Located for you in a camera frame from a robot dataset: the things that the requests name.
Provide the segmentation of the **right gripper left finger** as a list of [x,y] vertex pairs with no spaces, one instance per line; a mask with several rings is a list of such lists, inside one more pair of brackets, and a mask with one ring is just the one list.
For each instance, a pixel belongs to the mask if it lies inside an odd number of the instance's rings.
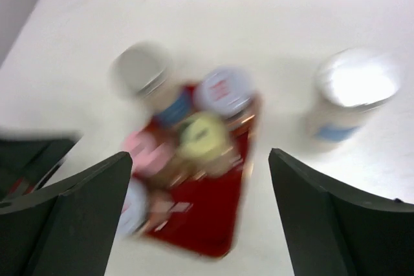
[[2,275],[104,275],[131,176],[119,152],[1,202]]

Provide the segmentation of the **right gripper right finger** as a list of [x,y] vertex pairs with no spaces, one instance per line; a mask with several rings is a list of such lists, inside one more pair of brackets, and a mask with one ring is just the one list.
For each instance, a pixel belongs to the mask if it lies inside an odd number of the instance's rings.
[[295,275],[413,274],[413,204],[347,185],[281,149],[268,163]]

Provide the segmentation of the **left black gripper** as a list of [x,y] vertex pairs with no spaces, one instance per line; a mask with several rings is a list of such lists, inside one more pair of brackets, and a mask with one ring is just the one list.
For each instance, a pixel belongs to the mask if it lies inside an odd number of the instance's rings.
[[34,207],[73,187],[80,179],[69,177],[47,186],[79,142],[80,134],[1,135],[1,206]]

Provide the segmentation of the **blue lid spice jar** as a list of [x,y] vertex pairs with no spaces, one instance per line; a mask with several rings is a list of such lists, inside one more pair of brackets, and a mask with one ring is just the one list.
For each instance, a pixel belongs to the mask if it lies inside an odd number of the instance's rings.
[[196,108],[218,114],[231,131],[254,117],[256,90],[251,77],[238,67],[219,67],[196,86]]
[[131,179],[116,229],[116,237],[126,237],[138,231],[147,221],[149,199],[145,185]]

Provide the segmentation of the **pink spice jar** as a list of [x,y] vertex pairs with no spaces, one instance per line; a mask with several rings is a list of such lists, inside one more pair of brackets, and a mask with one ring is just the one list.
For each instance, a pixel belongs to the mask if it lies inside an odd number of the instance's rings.
[[172,140],[159,131],[132,132],[123,142],[122,150],[128,152],[133,164],[131,174],[149,178],[161,172],[175,153]]

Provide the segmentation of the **blue label shaker bottle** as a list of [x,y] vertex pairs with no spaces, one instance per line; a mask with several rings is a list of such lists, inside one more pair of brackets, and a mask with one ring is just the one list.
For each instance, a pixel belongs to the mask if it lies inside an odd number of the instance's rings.
[[141,100],[165,128],[194,113],[191,93],[175,75],[168,51],[154,42],[141,41],[123,51],[114,60],[113,73],[119,87]]

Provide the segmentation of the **yellow lid squeeze bottle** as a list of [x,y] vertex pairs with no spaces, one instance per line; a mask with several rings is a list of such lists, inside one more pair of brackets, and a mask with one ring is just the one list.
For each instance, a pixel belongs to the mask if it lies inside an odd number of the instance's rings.
[[227,126],[212,112],[195,112],[171,130],[176,154],[191,178],[219,178],[228,173],[238,157]]

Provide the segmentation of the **red rectangular tray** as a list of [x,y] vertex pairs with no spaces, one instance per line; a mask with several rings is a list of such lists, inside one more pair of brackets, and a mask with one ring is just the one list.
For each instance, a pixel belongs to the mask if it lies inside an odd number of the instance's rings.
[[144,233],[145,239],[215,259],[232,250],[245,185],[253,170],[261,95],[256,94],[254,101],[254,117],[232,135],[240,154],[236,166],[220,178],[187,180],[170,189],[174,201],[189,207],[173,213],[162,228]]

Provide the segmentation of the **silver lid shaker bottle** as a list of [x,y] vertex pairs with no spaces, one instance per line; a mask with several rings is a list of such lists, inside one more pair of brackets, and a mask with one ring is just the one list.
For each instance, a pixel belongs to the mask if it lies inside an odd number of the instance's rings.
[[387,52],[349,48],[338,52],[314,75],[316,97],[305,130],[319,151],[349,141],[402,85],[403,69]]

